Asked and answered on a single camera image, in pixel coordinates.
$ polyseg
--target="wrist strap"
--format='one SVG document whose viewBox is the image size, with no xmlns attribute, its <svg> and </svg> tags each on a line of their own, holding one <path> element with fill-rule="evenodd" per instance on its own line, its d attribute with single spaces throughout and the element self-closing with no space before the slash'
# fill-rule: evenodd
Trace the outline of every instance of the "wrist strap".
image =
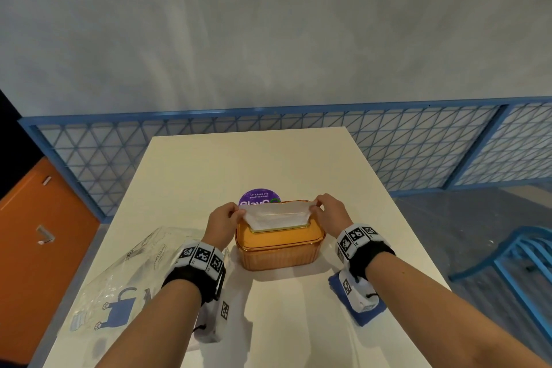
<svg viewBox="0 0 552 368">
<path fill-rule="evenodd" d="M 199 289 L 202 305 L 218 300 L 226 274 L 223 259 L 223 253 L 210 244 L 202 241 L 186 243 L 171 266 L 162 287 L 170 281 L 184 279 Z"/>
<path fill-rule="evenodd" d="M 382 252 L 395 254 L 383 236 L 369 225 L 353 224 L 337 237 L 337 256 L 355 278 L 366 279 L 366 267 Z"/>
</svg>

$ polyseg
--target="hand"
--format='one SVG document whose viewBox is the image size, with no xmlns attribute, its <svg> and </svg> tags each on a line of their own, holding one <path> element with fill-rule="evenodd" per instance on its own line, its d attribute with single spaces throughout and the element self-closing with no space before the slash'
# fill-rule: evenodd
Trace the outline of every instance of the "hand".
<svg viewBox="0 0 552 368">
<path fill-rule="evenodd" d="M 209 215 L 202 242 L 215 246 L 221 252 L 232 240 L 239 220 L 245 215 L 233 202 L 221 205 Z"/>
<path fill-rule="evenodd" d="M 309 208 L 322 230 L 337 238 L 347 227 L 353 224 L 345 205 L 328 193 L 319 195 L 315 199 L 316 205 Z"/>
</svg>

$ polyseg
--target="container lid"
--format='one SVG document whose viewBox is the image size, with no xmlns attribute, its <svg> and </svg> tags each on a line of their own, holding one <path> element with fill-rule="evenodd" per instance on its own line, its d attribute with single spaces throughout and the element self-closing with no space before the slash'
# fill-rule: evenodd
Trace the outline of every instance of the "container lid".
<svg viewBox="0 0 552 368">
<path fill-rule="evenodd" d="M 291 228 L 272 232 L 254 233 L 242 220 L 236 230 L 236 244 L 243 250 L 273 250 L 300 244 L 317 243 L 326 237 L 316 220 L 311 216 L 307 227 Z"/>
</svg>

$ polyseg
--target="tissue box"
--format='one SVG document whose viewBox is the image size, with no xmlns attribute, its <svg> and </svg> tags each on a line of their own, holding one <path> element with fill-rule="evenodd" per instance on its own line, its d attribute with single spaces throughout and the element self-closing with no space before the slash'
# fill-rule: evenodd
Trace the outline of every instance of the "tissue box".
<svg viewBox="0 0 552 368">
<path fill-rule="evenodd" d="M 307 227 L 254 233 L 245 221 L 236 230 L 236 245 L 242 265 L 249 271 L 295 267 L 314 262 L 324 232 L 310 218 Z"/>
</svg>

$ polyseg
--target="orange cabinet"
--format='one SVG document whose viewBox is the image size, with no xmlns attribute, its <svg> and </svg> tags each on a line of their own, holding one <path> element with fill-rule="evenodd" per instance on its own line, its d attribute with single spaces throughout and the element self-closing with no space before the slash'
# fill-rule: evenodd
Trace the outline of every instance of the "orange cabinet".
<svg viewBox="0 0 552 368">
<path fill-rule="evenodd" d="M 30 362 L 98 226 L 46 158 L 0 200 L 0 360 Z"/>
</svg>

